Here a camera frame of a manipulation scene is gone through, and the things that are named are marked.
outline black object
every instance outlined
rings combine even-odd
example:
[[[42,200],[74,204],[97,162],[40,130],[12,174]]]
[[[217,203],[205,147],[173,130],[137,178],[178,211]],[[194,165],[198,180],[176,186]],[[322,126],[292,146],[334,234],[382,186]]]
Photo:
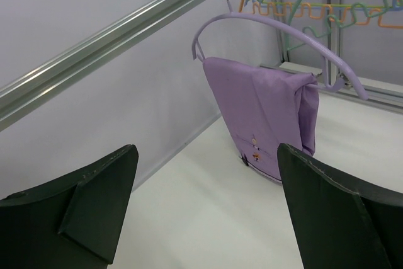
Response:
[[[0,200],[0,268],[104,269],[113,262],[139,154],[124,146]]]
[[[286,144],[277,156],[305,269],[403,268],[403,194]]]
[[[241,159],[242,159],[242,162],[243,162],[246,166],[249,166],[249,162],[247,161],[247,157],[246,157],[245,154],[243,155],[243,157],[241,157]]]

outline floor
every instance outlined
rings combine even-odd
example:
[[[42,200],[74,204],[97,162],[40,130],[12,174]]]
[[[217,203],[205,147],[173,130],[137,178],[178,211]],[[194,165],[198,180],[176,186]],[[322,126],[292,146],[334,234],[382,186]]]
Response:
[[[321,95],[315,157],[403,192],[403,116]],[[222,119],[131,196],[112,269],[303,268],[283,189],[243,165]]]

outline metal rail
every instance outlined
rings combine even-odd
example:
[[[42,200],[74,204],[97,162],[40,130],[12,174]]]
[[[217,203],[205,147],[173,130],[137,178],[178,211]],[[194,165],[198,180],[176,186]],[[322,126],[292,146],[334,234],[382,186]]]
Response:
[[[0,131],[205,0],[154,0],[0,89]]]
[[[316,67],[302,66],[291,62],[284,62],[280,66],[266,66],[260,65],[267,69],[279,69],[281,71],[289,72],[290,74],[297,74],[299,72],[311,72],[318,74],[322,70]],[[337,93],[329,93],[322,91],[322,93],[330,94],[335,97],[355,101],[361,104],[370,105],[392,112],[403,113],[403,87],[395,84],[382,83],[366,78],[359,77],[365,90],[368,93],[368,100],[361,100],[353,89],[341,89]]]

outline clothes hanger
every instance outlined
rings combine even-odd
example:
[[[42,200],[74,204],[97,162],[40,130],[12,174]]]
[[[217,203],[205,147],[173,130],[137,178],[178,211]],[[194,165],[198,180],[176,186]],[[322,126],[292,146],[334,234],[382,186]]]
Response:
[[[308,16],[312,19],[322,19],[324,18],[324,26],[327,29],[324,33],[318,33],[315,28],[312,26],[305,26],[302,31],[306,33],[307,31],[311,32],[315,38],[322,38],[328,36],[332,33],[331,26],[327,22],[328,20],[335,23],[338,28],[348,28],[353,25],[369,25],[371,18],[378,17],[378,26],[382,28],[395,28],[395,29],[403,29],[403,25],[386,25],[382,23],[382,15],[388,11],[402,11],[403,10],[403,0],[392,0],[392,5],[390,6],[387,0],[383,0],[383,7],[381,8],[372,8],[372,6],[367,6],[364,3],[354,3],[352,5],[340,5],[340,4],[313,4],[313,3],[302,3],[302,0],[297,0],[295,3],[282,3],[280,6],[283,7],[282,11],[278,12],[278,3],[263,3],[262,1],[252,0],[253,2],[253,11],[249,12],[249,14],[260,14],[268,16],[270,14],[270,8],[272,8],[274,15],[276,16],[286,16],[287,7],[290,10],[288,15],[287,23],[290,25],[293,18],[299,18],[304,15],[304,9],[308,9]],[[246,0],[241,0],[239,4],[239,12],[242,12],[243,7],[246,5]],[[262,6],[266,6],[266,12],[262,11]],[[297,9],[300,8],[300,14],[296,14]],[[312,8],[320,9],[321,15],[314,16],[312,14]],[[343,10],[343,17],[339,20],[334,14],[333,10]],[[366,16],[366,21],[358,22],[356,11],[363,11]],[[346,17],[348,13],[351,13],[351,22],[345,23]],[[290,45],[290,37],[285,35],[285,45],[288,51],[299,48],[304,43],[300,43],[298,45]]]
[[[226,14],[221,14],[218,15],[210,20],[208,20],[204,25],[201,26],[201,28],[197,31],[193,42],[192,42],[192,54],[193,54],[193,60],[198,58],[200,61],[205,60],[205,56],[202,50],[202,47],[198,41],[198,38],[202,31],[211,23],[216,22],[218,20],[223,20],[223,19],[243,19],[243,20],[251,20],[255,21],[258,23],[262,23],[264,25],[269,25],[274,28],[277,28],[279,30],[284,31],[285,33],[294,36],[295,38],[301,40],[305,44],[311,46],[314,50],[318,51],[323,58],[323,65],[322,65],[322,73],[324,75],[325,83],[324,85],[321,84],[309,84],[310,87],[316,88],[316,89],[321,89],[324,91],[332,92],[335,93],[339,91],[341,88],[345,87],[345,85],[352,86],[355,91],[357,92],[358,97],[360,97],[363,100],[368,99],[368,94],[366,93],[364,87],[360,83],[360,80],[356,76],[356,74],[353,72],[353,70],[350,68],[347,63],[345,63],[344,60],[342,60],[340,57],[338,57],[335,53],[330,51],[327,47],[323,46],[321,43],[318,41],[310,38],[306,34],[302,33],[301,31],[296,30],[295,28],[292,28],[289,25],[286,25],[282,22],[272,20],[270,18],[267,18],[265,16],[260,16],[260,15],[251,15],[251,14],[246,14],[246,13],[236,13],[232,10],[232,5],[230,0],[226,0],[227,5],[229,8],[229,13]],[[326,65],[326,59],[331,61],[336,65],[336,67],[339,68],[341,71],[340,75],[336,79],[336,82],[333,85],[330,85],[327,83],[326,79],[327,77],[327,65]]]

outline silver pipe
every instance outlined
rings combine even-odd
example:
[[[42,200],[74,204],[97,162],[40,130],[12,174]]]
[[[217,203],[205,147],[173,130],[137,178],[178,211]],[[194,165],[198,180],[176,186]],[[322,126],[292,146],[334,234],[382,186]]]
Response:
[[[337,4],[341,4],[342,0],[329,0],[328,3],[337,3]],[[337,12],[334,12],[334,14],[337,16],[337,18],[339,18],[339,20],[342,17],[342,11],[338,10]],[[334,26],[334,29],[332,31],[332,35],[331,35],[331,50],[337,54],[338,56],[340,56],[340,39],[341,39],[341,32],[342,29]],[[331,65],[331,83],[334,83],[336,81],[336,77],[339,74],[338,68],[335,65]]]
[[[289,68],[282,67],[282,66],[273,67],[273,66],[261,65],[261,67],[264,67],[267,69],[279,69],[281,71],[289,72],[290,74],[297,74],[297,73],[301,72],[301,71],[297,71],[295,69],[289,69]],[[321,69],[314,68],[314,67],[311,67],[311,69],[314,69],[314,71],[312,71],[314,74],[317,74],[318,72],[321,71]],[[356,92],[352,89],[341,89],[337,93],[330,93],[327,91],[321,91],[321,93],[325,93],[325,94],[329,94],[329,95],[339,97],[342,99],[370,105],[370,106],[381,108],[384,110],[389,110],[392,112],[403,113],[403,94],[402,93],[398,93],[396,91],[390,91],[387,89],[380,89],[380,88],[376,88],[374,86],[369,86],[369,85],[364,85],[364,88],[368,92],[368,95],[369,95],[368,100],[361,100],[357,96]]]
[[[0,89],[0,131],[205,0],[154,0]]]

